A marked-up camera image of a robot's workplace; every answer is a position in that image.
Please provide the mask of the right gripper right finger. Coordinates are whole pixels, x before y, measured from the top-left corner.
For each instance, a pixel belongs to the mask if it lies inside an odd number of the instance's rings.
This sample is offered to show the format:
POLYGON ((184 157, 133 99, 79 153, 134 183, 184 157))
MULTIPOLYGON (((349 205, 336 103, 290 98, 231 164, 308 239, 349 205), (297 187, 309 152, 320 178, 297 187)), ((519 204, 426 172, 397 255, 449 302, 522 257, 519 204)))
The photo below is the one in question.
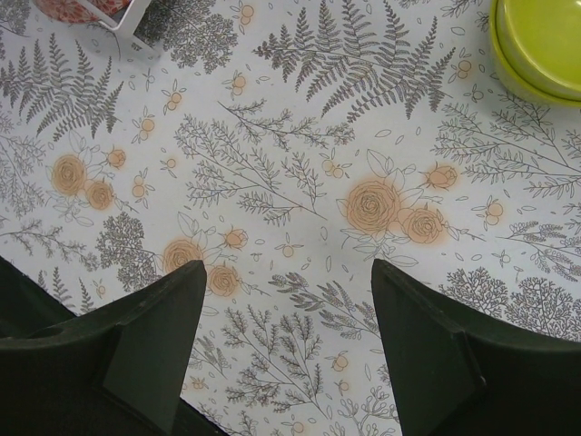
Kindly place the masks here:
POLYGON ((371 290, 403 434, 579 434, 579 343, 478 312, 386 261, 371 290))

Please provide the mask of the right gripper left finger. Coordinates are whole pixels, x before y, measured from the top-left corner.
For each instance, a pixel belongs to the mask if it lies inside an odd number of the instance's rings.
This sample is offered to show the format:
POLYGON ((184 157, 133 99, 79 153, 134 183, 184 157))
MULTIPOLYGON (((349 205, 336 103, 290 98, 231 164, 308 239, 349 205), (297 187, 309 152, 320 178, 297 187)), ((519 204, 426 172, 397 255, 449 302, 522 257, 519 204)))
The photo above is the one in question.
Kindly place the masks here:
POLYGON ((207 274, 190 261, 77 315, 1 263, 4 435, 203 435, 181 397, 207 274))

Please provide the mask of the floral table mat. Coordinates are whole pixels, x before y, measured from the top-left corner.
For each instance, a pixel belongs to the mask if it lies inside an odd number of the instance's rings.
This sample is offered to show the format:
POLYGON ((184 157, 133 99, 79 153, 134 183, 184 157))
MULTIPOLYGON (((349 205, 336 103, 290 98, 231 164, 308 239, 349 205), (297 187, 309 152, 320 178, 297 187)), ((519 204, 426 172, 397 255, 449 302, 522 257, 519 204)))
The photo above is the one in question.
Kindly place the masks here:
POLYGON ((487 1, 1 4, 1 254, 77 315, 209 274, 183 398, 232 435, 398 435, 382 259, 580 338, 580 112, 508 93, 487 1))

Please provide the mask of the red floral pattern bowl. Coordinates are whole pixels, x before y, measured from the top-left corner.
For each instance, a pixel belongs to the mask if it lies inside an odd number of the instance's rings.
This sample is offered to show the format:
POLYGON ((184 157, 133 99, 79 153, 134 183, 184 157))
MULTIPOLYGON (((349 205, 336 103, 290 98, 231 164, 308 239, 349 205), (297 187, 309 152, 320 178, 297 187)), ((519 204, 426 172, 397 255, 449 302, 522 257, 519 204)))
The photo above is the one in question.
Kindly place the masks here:
MULTIPOLYGON (((34 0, 33 4, 46 16, 67 24, 86 24, 98 17, 74 0, 34 0)), ((127 0, 95 0, 91 4, 106 15, 113 16, 126 6, 127 0)))

